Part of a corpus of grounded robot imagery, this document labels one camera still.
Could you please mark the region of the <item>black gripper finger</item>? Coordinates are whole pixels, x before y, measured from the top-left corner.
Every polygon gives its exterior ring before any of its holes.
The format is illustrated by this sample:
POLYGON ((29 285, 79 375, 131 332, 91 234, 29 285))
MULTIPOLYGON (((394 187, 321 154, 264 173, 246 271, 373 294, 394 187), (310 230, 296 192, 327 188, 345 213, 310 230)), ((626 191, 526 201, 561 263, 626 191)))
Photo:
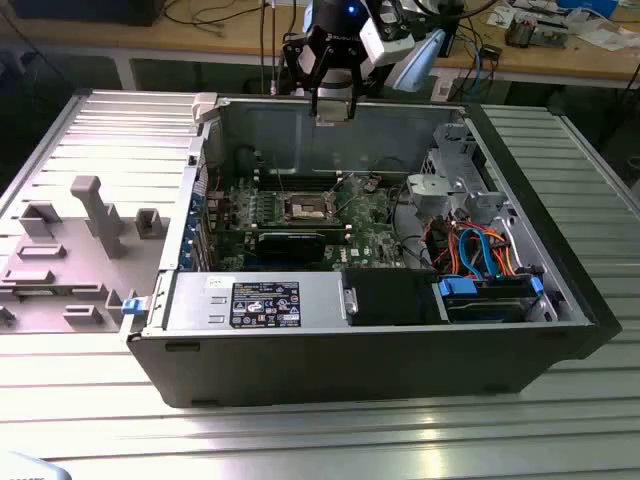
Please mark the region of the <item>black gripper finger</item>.
POLYGON ((316 117, 318 90, 329 70, 329 34, 323 29, 311 29, 304 34, 287 33, 283 36, 282 52, 295 86, 311 94, 310 115, 316 117))
POLYGON ((358 98, 362 89, 361 64, 363 62, 363 49, 350 43, 347 47, 347 58, 349 59, 349 69, 351 73, 352 89, 347 110, 347 119, 352 120, 355 116, 358 98))

